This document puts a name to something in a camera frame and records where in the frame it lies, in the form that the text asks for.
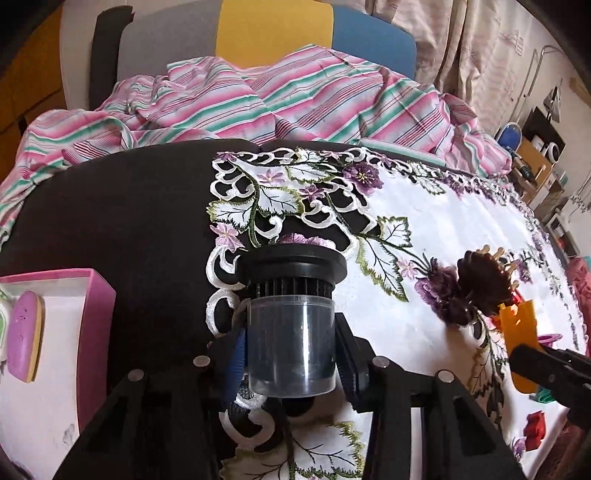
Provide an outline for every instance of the striped fabric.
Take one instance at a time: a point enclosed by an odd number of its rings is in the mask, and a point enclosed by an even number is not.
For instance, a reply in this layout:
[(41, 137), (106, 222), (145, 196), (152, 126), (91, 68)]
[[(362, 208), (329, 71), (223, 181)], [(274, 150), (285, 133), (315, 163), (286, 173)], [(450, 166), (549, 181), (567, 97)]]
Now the striped fabric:
[(482, 176), (506, 173), (511, 164), (461, 100), (366, 60), (318, 46), (250, 69), (202, 57), (169, 65), (168, 76), (119, 82), (96, 111), (39, 116), (0, 186), (0, 245), (27, 195), (59, 171), (131, 148), (201, 138), (354, 145), (366, 138)]

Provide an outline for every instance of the black lid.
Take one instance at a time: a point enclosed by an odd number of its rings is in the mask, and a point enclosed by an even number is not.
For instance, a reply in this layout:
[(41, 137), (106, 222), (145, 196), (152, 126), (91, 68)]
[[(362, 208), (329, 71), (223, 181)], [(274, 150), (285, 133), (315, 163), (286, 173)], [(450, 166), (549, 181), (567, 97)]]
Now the black lid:
[(241, 255), (236, 275), (245, 285), (274, 278), (315, 278), (336, 285), (347, 276), (347, 262), (336, 250), (320, 245), (266, 245)]

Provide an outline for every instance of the pink box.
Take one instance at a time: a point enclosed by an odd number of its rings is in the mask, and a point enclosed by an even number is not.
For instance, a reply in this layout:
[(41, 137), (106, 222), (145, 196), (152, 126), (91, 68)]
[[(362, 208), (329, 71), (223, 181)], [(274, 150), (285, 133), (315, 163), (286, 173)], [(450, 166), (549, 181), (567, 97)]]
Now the pink box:
[(115, 291), (90, 268), (0, 277), (0, 289), (11, 299), (32, 290), (45, 305), (33, 382), (4, 367), (0, 444), (13, 462), (49, 480), (105, 401)]

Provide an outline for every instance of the beige curtain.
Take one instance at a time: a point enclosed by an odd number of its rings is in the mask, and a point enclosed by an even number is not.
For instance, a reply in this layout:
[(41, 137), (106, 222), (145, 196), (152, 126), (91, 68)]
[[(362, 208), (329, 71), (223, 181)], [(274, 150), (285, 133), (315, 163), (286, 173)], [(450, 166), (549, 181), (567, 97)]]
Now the beige curtain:
[(413, 35), (418, 82), (463, 99), (496, 133), (517, 101), (533, 18), (517, 0), (376, 0), (374, 16)]

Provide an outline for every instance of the embroidered tablecloth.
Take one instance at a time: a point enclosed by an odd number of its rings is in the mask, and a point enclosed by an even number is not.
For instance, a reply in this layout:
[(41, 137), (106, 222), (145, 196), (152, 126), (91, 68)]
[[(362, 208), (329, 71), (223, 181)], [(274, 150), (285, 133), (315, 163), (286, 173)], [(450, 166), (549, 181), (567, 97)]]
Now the embroidered tablecloth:
[[(502, 334), (481, 317), (468, 327), (441, 320), (447, 308), (426, 278), (429, 268), (455, 275), (467, 250), (504, 247), (516, 260), (519, 291), (533, 299), (538, 333), (561, 333), (555, 348), (584, 351), (585, 332), (564, 271), (532, 212), (511, 186), (386, 158), (360, 147), (340, 153), (290, 150), (222, 152), (212, 162), (207, 212), (216, 246), (207, 276), (217, 291), (207, 305), (215, 335), (216, 305), (244, 308), (233, 277), (245, 249), (268, 242), (311, 242), (342, 252), (348, 276), (333, 294), (336, 311), (376, 354), (409, 371), (449, 369), (487, 412), (532, 478), (562, 427), (565, 408), (540, 404), (512, 385)], [(362, 475), (370, 414), (356, 414), (342, 390), (288, 409), (295, 466), (266, 399), (246, 380), (232, 407), (220, 415), (237, 444), (223, 461), (225, 479), (358, 478)], [(544, 411), (548, 427), (538, 450), (523, 451), (526, 417)], [(413, 442), (420, 427), (413, 423)], [(412, 478), (419, 478), (420, 447), (413, 447)]]

